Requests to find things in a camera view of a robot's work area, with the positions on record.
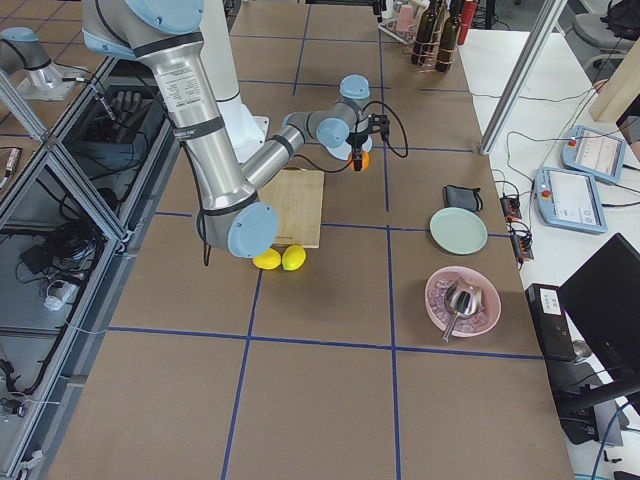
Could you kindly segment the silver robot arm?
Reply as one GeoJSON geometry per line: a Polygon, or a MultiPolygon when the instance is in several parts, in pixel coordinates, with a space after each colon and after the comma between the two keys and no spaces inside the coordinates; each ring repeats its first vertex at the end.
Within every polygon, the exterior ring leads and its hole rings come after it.
{"type": "Polygon", "coordinates": [[[16,89],[27,100],[63,101],[76,78],[68,67],[53,62],[39,37],[27,27],[1,31],[1,70],[8,76],[26,73],[16,89]]]}
{"type": "Polygon", "coordinates": [[[279,222],[259,191],[310,141],[332,154],[349,145],[362,157],[371,132],[368,80],[349,75],[327,110],[294,112],[247,160],[228,133],[227,105],[239,94],[229,29],[220,1],[85,1],[88,49],[151,70],[175,138],[197,185],[196,230],[210,247],[254,258],[274,243],[279,222]]]}

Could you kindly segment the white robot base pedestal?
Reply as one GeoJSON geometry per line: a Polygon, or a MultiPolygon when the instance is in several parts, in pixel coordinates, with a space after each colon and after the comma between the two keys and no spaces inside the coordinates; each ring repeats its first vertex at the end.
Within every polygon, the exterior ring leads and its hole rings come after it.
{"type": "Polygon", "coordinates": [[[270,120],[253,115],[242,100],[222,1],[204,1],[200,30],[209,83],[238,162],[245,163],[264,145],[270,120]]]}

